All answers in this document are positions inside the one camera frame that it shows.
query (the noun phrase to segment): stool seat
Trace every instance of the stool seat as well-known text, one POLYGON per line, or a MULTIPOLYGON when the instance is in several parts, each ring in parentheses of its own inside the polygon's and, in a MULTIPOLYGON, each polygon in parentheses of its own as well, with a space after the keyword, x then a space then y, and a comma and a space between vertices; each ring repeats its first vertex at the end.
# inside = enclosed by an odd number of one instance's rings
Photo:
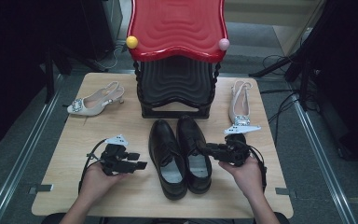
POLYGON ((226 54, 219 41, 227 38, 224 0, 132 0, 127 36, 135 61, 150 62, 173 55, 219 63, 226 54))
POLYGON ((180 102, 189 106, 210 103, 212 67, 209 63, 172 56, 145 63, 143 101, 152 106, 180 102))

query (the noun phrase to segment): stacked stool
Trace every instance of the stacked stool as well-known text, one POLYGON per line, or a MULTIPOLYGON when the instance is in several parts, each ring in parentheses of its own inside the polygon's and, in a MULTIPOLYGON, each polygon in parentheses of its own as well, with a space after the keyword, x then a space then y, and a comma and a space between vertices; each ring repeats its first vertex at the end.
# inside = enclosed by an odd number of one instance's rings
POLYGON ((229 46, 223 11, 224 0, 132 0, 126 43, 144 118, 209 118, 229 46), (156 109, 173 102, 194 109, 156 109))

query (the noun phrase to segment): person's right hand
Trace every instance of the person's right hand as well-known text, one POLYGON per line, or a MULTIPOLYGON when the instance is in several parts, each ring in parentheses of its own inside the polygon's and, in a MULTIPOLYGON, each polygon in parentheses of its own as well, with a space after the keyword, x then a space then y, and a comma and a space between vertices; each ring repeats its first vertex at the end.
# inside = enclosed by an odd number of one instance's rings
POLYGON ((259 195, 260 193, 263 194, 261 171, 257 159, 248 157, 240 167, 223 161, 220 161, 219 165, 232 174, 246 198, 249 199, 252 195, 259 195))

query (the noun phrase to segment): shoe insole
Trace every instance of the shoe insole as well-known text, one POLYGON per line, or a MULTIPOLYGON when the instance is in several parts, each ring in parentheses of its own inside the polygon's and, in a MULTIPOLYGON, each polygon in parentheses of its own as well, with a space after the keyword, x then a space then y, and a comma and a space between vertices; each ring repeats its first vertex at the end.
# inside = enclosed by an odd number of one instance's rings
POLYGON ((179 183, 183 179, 175 160, 172 160, 166 166, 161 167, 161 175, 169 183, 179 183))
POLYGON ((93 108, 98 103, 100 103, 100 101, 103 97, 105 97, 108 94, 112 94, 110 96, 110 99, 115 101, 123 95, 123 91, 124 91, 124 89, 122 87, 119 87, 115 92, 111 92, 111 91, 101 92, 101 94, 99 94, 99 97, 97 99, 85 99, 83 102, 84 106, 86 108, 93 108))
POLYGON ((197 177, 208 176, 208 170, 206 168, 205 157, 202 155, 188 156, 188 165, 190 166, 190 172, 197 177))
POLYGON ((246 97, 247 94, 247 90, 246 90, 246 84, 243 84, 242 86, 240 86, 240 94, 238 95, 237 101, 235 102, 234 105, 234 113, 236 115, 244 115, 244 116, 249 116, 249 103, 248 103, 248 99, 246 97))

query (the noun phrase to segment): rhinestone buckle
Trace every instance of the rhinestone buckle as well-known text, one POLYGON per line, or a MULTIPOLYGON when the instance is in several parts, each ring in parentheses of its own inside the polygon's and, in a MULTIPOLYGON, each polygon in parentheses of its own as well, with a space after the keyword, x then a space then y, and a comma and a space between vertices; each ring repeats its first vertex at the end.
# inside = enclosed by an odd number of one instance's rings
POLYGON ((82 99, 75 99, 72 102, 72 111, 73 112, 79 112, 83 108, 83 101, 82 99))
POLYGON ((244 115, 236 116, 234 121, 234 125, 236 126, 248 126, 251 124, 251 120, 249 119, 249 117, 244 115))

